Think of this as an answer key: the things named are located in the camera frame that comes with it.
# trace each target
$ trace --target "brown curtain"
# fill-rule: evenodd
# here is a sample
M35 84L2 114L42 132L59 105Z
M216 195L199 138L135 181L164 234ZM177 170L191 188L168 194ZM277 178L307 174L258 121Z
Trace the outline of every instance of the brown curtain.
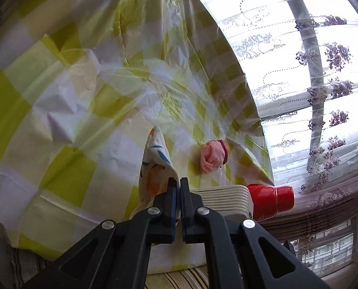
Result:
M358 213L358 196L312 214L300 213L261 222L277 240L296 240L339 225Z

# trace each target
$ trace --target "lace curtain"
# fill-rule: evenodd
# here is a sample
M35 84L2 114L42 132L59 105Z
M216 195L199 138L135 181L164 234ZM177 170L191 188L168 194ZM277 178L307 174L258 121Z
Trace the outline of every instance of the lace curtain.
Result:
M345 220L358 214L358 196L328 209L322 209L314 213L300 213L278 218L270 218L260 224L277 240L283 243L285 240L309 238L312 235L339 225Z
M201 0L262 118L274 184L313 212L358 194L358 14L348 0Z
M297 257L323 277L358 258L358 214L321 233L293 242Z

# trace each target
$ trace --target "sheer curtain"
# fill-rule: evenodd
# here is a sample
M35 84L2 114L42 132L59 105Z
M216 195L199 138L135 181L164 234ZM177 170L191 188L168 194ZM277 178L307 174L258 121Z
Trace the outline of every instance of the sheer curtain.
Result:
M274 184L313 212L358 194L358 14L348 0L201 0L262 118Z

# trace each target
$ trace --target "red bottle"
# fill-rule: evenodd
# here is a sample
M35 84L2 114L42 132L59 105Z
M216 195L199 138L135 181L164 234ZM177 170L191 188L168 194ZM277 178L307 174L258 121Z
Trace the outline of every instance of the red bottle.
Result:
M294 191L290 186L247 186L254 203L253 219L260 221L273 217L278 212L291 210L294 206Z

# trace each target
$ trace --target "cloth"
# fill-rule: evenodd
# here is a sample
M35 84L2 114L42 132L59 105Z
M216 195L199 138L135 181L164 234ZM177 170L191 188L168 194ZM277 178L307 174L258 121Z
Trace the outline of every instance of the cloth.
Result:
M130 219L139 211L151 207L156 195L167 191L168 179L175 178L178 187L179 177L171 164L170 154L164 141L162 130L154 127L148 135L144 149L139 178L139 205L132 211Z
M14 289L20 289L50 262L27 250L12 250ZM208 289L207 266L176 272L147 275L145 289Z
M154 126L191 188L272 183L245 74L199 0L10 1L0 235L13 247L54 260L101 221L129 219ZM200 147L213 139L226 140L228 163L202 175ZM204 260L199 245L157 245L149 273Z
M219 140L208 141L205 146L201 147L202 173L208 174L209 172L221 168L222 164L227 162L225 159L227 156L226 150L222 146L222 141Z

